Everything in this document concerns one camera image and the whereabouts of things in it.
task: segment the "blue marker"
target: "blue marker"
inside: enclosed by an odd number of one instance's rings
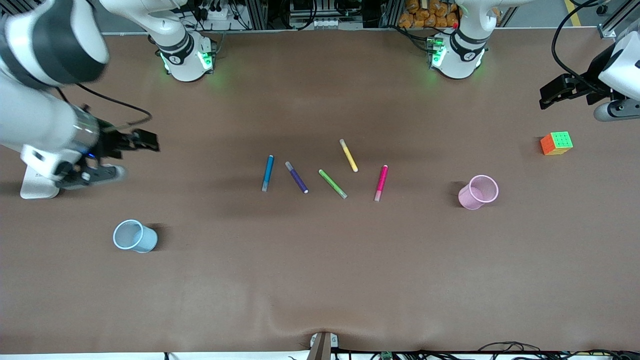
[[[300,188],[303,193],[308,193],[309,189],[307,189],[305,183],[302,181],[302,179],[300,179],[300,175],[298,175],[296,169],[291,166],[291,163],[287,161],[286,163],[284,163],[284,165],[289,169],[289,173],[291,173],[291,176],[296,181],[296,184],[298,184],[298,188]]]
[[[262,180],[262,191],[267,192],[269,187],[269,179],[271,179],[271,169],[273,168],[273,155],[269,155],[267,159],[267,168],[264,169],[264,179]]]

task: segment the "cup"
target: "cup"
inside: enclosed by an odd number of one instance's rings
[[[143,254],[150,252],[158,243],[156,232],[137,220],[124,220],[113,231],[113,243],[122,250]]]
[[[498,184],[486,175],[474,176],[458,193],[460,204],[469,210],[477,210],[497,197]]]

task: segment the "table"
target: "table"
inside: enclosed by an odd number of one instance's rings
[[[640,122],[599,123],[584,99],[541,111],[552,34],[496,31],[462,81],[391,31],[229,35],[195,83],[145,37],[109,38],[90,87],[150,110],[161,152],[114,161],[121,183],[26,201],[24,165],[0,151],[0,352],[297,350],[320,330],[360,350],[637,348]],[[558,53],[580,72],[608,44],[567,29]],[[113,123],[140,115],[66,93]],[[575,148],[541,155],[551,131]],[[500,196],[468,211],[456,193],[476,174]],[[127,218],[157,250],[113,245]]]

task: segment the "green marker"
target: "green marker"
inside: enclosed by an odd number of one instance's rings
[[[342,189],[340,189],[340,187],[338,186],[338,184],[335,183],[335,181],[333,181],[329,175],[326,174],[326,172],[324,172],[324,170],[320,169],[318,170],[318,174],[320,174],[320,176],[323,177],[323,179],[329,183],[329,185],[331,185],[331,187],[335,190],[335,192],[338,193],[338,195],[340,195],[343,199],[347,198],[347,194],[345,192],[342,191]]]

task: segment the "green cube face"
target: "green cube face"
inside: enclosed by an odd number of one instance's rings
[[[556,149],[570,149],[573,147],[571,137],[567,131],[559,131],[557,133],[551,133],[551,138],[554,140]]]

